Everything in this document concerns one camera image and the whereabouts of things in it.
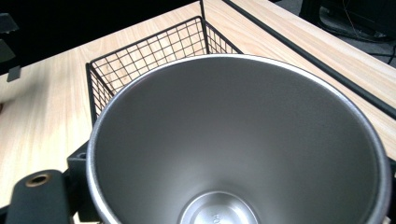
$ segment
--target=bolt hole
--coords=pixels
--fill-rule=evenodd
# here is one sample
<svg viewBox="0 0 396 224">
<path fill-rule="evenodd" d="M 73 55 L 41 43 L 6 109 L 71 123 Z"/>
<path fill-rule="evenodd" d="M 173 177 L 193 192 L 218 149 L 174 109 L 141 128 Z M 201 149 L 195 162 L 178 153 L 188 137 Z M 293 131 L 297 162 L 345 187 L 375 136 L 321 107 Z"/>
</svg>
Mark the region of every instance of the bolt hole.
<svg viewBox="0 0 396 224">
<path fill-rule="evenodd" d="M 87 159 L 87 153 L 85 153 L 85 152 L 81 152 L 81 153 L 79 153 L 78 155 L 77 155 L 77 157 L 78 158 L 80 158 L 80 159 Z"/>
<path fill-rule="evenodd" d="M 26 181 L 26 186 L 29 188 L 35 188 L 49 182 L 49 180 L 50 180 L 49 174 L 37 175 Z"/>
</svg>

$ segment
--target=dark background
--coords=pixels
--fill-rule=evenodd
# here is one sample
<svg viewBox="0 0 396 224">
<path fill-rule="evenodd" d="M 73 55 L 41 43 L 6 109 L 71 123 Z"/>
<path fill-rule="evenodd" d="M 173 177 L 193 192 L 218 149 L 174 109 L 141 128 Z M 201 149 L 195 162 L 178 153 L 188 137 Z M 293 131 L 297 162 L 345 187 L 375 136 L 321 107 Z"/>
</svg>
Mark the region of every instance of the dark background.
<svg viewBox="0 0 396 224">
<path fill-rule="evenodd" d="M 96 38 L 111 34 L 193 0 L 1 0 L 20 27 L 0 34 L 17 55 L 0 63 L 0 75 L 14 65 L 25 66 Z"/>
</svg>

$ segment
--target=metal wire grid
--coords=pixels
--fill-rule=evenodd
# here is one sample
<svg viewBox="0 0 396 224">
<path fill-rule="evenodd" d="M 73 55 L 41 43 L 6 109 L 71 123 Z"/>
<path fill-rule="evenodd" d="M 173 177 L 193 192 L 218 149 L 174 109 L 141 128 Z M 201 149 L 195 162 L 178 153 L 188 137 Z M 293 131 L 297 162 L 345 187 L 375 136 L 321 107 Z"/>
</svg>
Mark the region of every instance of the metal wire grid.
<svg viewBox="0 0 396 224">
<path fill-rule="evenodd" d="M 242 51 L 201 17 L 194 17 L 92 60 L 87 64 L 92 124 L 109 100 L 137 77 L 165 63 L 208 53 Z"/>
</svg>

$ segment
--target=wooden table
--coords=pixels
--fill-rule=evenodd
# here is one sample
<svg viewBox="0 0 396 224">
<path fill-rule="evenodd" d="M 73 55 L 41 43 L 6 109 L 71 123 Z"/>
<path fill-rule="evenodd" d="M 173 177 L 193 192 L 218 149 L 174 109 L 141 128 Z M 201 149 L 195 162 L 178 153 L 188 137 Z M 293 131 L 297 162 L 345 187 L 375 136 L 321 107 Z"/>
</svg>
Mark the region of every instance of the wooden table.
<svg viewBox="0 0 396 224">
<path fill-rule="evenodd" d="M 233 0 L 294 43 L 367 91 L 396 107 L 396 69 L 328 35 L 267 1 Z M 362 100 L 220 0 L 205 1 L 206 19 L 246 54 L 290 63 L 328 81 L 374 124 L 388 155 L 396 159 L 396 121 Z M 200 15 L 198 3 L 23 67 L 21 78 L 0 76 L 0 206 L 14 184 L 44 169 L 66 169 L 66 158 L 92 130 L 85 63 L 114 49 Z"/>
</svg>

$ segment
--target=black wire basket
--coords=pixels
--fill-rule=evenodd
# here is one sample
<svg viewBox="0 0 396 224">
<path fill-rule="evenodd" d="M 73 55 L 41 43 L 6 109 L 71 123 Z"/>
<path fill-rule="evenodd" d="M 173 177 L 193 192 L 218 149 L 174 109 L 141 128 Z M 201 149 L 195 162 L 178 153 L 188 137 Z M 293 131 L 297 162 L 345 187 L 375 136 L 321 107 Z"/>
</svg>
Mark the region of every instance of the black wire basket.
<svg viewBox="0 0 396 224">
<path fill-rule="evenodd" d="M 92 124 L 125 85 L 160 65 L 190 56 L 242 53 L 202 17 L 193 17 L 87 63 Z"/>
</svg>

